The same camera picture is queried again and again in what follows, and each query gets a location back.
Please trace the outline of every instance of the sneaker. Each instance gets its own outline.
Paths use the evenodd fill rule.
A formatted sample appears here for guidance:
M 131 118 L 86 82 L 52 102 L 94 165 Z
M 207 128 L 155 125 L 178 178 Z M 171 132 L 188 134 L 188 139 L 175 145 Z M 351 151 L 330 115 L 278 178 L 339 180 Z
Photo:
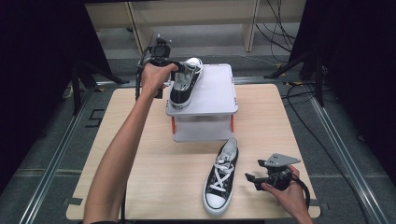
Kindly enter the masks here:
M 181 63 L 185 67 L 183 73 L 176 73 L 175 82 L 170 94 L 170 103 L 174 109 L 183 109 L 190 104 L 191 93 L 195 83 L 203 74 L 204 66 L 198 58 L 190 58 Z
M 233 195 L 233 173 L 238 159 L 236 139 L 230 138 L 220 149 L 215 164 L 205 182 L 205 210 L 212 215 L 222 214 Z

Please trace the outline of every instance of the shoe tongue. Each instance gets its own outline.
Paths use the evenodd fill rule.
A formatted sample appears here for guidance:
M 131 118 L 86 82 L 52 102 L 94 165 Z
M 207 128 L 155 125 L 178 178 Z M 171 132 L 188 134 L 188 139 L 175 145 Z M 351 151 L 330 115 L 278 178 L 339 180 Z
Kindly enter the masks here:
M 218 156 L 218 165 L 223 166 L 225 170 L 229 169 L 231 165 L 231 153 L 221 153 Z M 219 174 L 226 174 L 226 173 L 221 169 L 219 169 Z

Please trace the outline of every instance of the human arm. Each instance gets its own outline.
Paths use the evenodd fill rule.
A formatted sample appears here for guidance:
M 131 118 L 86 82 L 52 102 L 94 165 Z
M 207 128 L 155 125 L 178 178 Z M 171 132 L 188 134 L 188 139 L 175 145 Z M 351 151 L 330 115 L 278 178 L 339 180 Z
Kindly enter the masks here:
M 294 166 L 289 165 L 289 169 L 293 175 L 297 177 L 300 175 L 300 172 Z M 289 187 L 283 191 L 265 183 L 262 183 L 262 187 L 277 198 L 277 205 L 281 205 L 297 223 L 314 223 L 305 205 L 303 189 L 298 183 L 291 180 Z
M 120 205 L 149 109 L 158 89 L 174 70 L 177 70 L 174 64 L 162 68 L 149 63 L 145 66 L 142 92 L 96 170 L 85 203 L 83 223 L 118 221 Z

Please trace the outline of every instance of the gray floor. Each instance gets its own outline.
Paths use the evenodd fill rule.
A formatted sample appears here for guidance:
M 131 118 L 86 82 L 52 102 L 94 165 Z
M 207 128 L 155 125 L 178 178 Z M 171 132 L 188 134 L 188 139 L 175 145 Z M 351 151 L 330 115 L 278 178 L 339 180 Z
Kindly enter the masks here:
M 290 35 L 296 35 L 298 23 L 285 24 L 284 26 Z M 233 75 L 237 84 L 275 83 L 281 96 L 285 96 L 290 89 L 290 86 L 285 85 L 285 83 L 298 80 L 298 72 L 301 66 L 295 67 L 279 79 L 262 78 L 263 75 L 275 72 L 276 64 L 285 64 L 276 60 L 272 55 L 273 53 L 278 59 L 284 61 L 288 59 L 289 54 L 278 47 L 273 47 L 272 52 L 271 45 L 264 40 L 259 32 L 255 34 L 253 51 L 245 52 L 238 25 L 157 27 L 155 31 L 165 38 L 172 39 L 172 58 L 182 60 L 196 56 L 202 58 L 204 63 L 229 63 L 233 68 Z M 125 29 L 102 30 L 98 32 L 98 36 L 113 73 L 123 79 L 134 80 L 134 66 L 139 58 L 134 36 Z M 277 37 L 276 41 L 283 43 L 283 38 Z M 96 78 L 98 82 L 107 81 L 100 76 Z M 64 155 L 62 155 L 57 172 L 50 181 L 48 190 L 44 192 L 43 201 L 37 204 L 37 213 L 31 218 L 33 223 L 76 223 L 76 221 L 68 220 L 65 212 L 67 200 L 73 195 L 79 175 L 98 131 L 98 127 L 91 127 L 98 122 L 97 119 L 92 119 L 91 115 L 93 113 L 94 118 L 103 116 L 104 111 L 102 110 L 106 110 L 112 92 L 118 87 L 106 85 L 103 88 L 103 90 L 94 91 L 92 94 L 87 90 L 81 93 L 83 96 L 91 97 L 86 101 L 84 112 Z M 305 91 L 307 91 L 306 86 L 296 87 L 291 94 Z M 396 223 L 396 214 L 394 213 L 396 210 L 394 203 L 396 201 L 395 186 L 390 182 L 370 148 L 357 138 L 359 131 L 355 129 L 348 114 L 337 102 L 332 91 L 325 88 L 324 98 L 325 111 L 329 114 L 336 131 L 342 136 L 343 144 L 353 158 L 353 162 L 359 168 L 365 183 L 367 183 L 369 193 L 373 193 L 374 199 L 376 199 L 375 204 L 363 206 L 364 212 L 369 212 L 367 213 L 369 222 L 380 223 L 375 217 L 369 215 L 372 208 L 377 207 L 383 213 L 381 216 L 385 217 L 388 223 Z M 355 196 L 351 187 L 335 168 L 329 155 L 340 166 L 342 173 L 350 179 L 346 165 L 323 127 L 318 111 L 313 104 L 312 96 L 302 94 L 290 97 L 290 101 L 307 127 L 325 146 L 323 148 L 314 138 L 314 135 L 305 128 L 287 99 L 285 99 L 285 109 L 291 127 L 321 205 L 322 215 L 316 218 L 316 223 L 364 223 L 358 198 L 364 196 L 364 193 L 367 192 L 360 192 L 360 196 Z M 46 129 L 43 130 L 43 137 L 37 139 L 20 169 L 1 195 L 0 223 L 19 223 L 21 221 L 31 197 L 39 186 L 42 175 L 51 164 L 51 159 L 57 151 L 68 122 L 72 118 L 72 112 L 73 100 L 72 98 L 65 98 L 59 104 L 57 112 L 51 118 Z M 264 223 L 263 220 L 252 222 Z M 290 219 L 281 219 L 265 220 L 265 223 L 294 222 Z

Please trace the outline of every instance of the wooden table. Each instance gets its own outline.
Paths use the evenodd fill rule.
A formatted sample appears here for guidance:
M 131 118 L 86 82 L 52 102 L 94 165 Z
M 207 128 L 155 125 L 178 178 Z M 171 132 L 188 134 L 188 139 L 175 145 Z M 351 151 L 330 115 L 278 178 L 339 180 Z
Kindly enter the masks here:
M 300 178 L 312 189 L 288 116 L 273 84 L 235 86 L 238 112 L 234 115 L 234 137 L 239 158 L 230 206 L 219 217 L 204 209 L 203 189 L 220 147 L 225 141 L 176 143 L 172 139 L 171 119 L 165 114 L 166 99 L 154 100 L 148 115 L 134 167 L 128 182 L 128 219 L 268 219 L 290 217 L 268 192 L 257 191 L 246 181 L 245 173 L 266 176 L 257 160 L 273 153 L 300 159 L 295 164 Z M 92 145 L 73 195 L 81 205 L 70 204 L 67 217 L 82 219 L 83 209 L 95 170 L 116 131 L 134 105 L 134 89 L 114 91 L 101 127 Z M 312 206 L 311 217 L 320 209 Z

